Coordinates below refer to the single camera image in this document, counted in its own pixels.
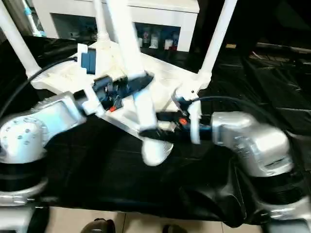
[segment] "black fabric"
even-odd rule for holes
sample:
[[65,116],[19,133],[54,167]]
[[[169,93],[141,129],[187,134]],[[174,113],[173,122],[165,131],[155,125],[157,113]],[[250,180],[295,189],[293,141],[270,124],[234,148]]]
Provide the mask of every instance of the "black fabric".
[[[26,38],[41,66],[72,55],[75,41]],[[176,66],[197,72],[204,54],[143,49]],[[2,103],[26,77],[10,45],[0,46]],[[200,96],[226,95],[251,101],[273,114],[292,136],[294,160],[307,182],[311,168],[311,104],[308,67],[240,58],[222,51],[211,83]],[[22,92],[10,112],[29,109],[47,91]],[[203,102],[203,113],[245,111],[266,122],[252,109],[230,102]],[[53,205],[98,210],[150,213],[183,219],[223,221],[237,227],[263,223],[266,213],[256,209],[253,187],[233,152],[203,142],[176,144],[161,165],[146,166],[141,141],[115,126],[90,117],[84,125],[56,136],[48,150],[48,188],[43,198]]]

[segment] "bottle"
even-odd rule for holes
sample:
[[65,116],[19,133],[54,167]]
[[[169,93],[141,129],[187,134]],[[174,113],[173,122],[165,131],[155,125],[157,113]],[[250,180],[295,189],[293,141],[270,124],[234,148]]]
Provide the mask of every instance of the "bottle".
[[173,46],[173,35],[170,34],[166,40],[165,40],[165,43],[164,43],[164,49],[165,50],[170,50]]
[[151,35],[151,44],[150,44],[149,48],[158,49],[159,48],[159,38],[160,38],[160,29],[155,28],[154,32]]
[[174,32],[173,33],[173,45],[171,47],[171,50],[177,50],[178,40],[179,40],[179,33]]
[[143,37],[142,37],[142,46],[148,48],[150,45],[150,26],[144,27]]

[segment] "white plastic part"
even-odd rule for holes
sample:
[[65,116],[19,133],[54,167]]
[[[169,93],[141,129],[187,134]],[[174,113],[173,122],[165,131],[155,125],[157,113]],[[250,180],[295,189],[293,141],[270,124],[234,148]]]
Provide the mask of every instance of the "white plastic part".
[[[145,75],[137,37],[131,16],[125,0],[107,0],[115,34],[118,39],[128,79]],[[149,88],[134,94],[134,104],[140,129],[156,128],[157,118]],[[142,146],[142,156],[145,164],[157,166],[164,162],[170,154],[173,145],[170,143],[145,138]]]
[[21,37],[2,0],[0,0],[0,27],[6,38],[9,40],[20,62],[23,64],[28,78],[37,71],[41,70],[33,55],[29,51],[25,41]]
[[[88,46],[84,44],[78,44],[78,65],[81,66],[82,53],[88,52]],[[96,93],[94,92],[92,86],[94,84],[94,80],[87,75],[85,68],[80,68],[78,74],[78,80],[83,88],[87,101],[82,104],[83,110],[87,115],[95,114],[98,117],[102,117],[105,113],[105,110],[97,98]]]
[[234,12],[234,8],[237,4],[237,1],[238,0],[225,0],[224,2],[212,40],[207,50],[203,65],[198,73],[199,79],[202,80],[200,89],[207,88],[210,82],[211,72],[213,70],[220,47],[223,43],[225,33],[228,29],[230,20]]
[[200,119],[201,119],[201,102],[196,101],[188,108],[190,114],[190,138],[193,144],[200,144]]
[[95,18],[97,25],[97,41],[102,41],[107,43],[108,46],[110,43],[109,34],[106,29],[105,18],[104,18],[104,9],[101,0],[94,0],[95,8]]

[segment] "red component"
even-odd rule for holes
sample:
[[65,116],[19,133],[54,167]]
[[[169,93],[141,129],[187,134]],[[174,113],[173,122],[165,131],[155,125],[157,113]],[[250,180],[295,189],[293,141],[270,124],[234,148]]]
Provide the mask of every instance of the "red component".
[[182,124],[182,125],[187,125],[188,124],[187,120],[184,119],[184,118],[180,118],[179,119],[179,123]]
[[111,112],[114,112],[114,111],[116,111],[116,107],[115,106],[112,106],[111,108],[109,108],[109,111],[111,111]]

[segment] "white cabinet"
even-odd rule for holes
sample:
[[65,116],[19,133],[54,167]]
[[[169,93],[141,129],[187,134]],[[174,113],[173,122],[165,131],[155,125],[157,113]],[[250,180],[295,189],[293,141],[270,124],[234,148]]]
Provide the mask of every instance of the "white cabinet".
[[[92,0],[32,0],[47,37],[59,38],[55,16],[95,17]],[[115,40],[105,1],[107,31]],[[178,51],[189,51],[194,26],[199,13],[197,0],[129,0],[134,22],[179,27]]]

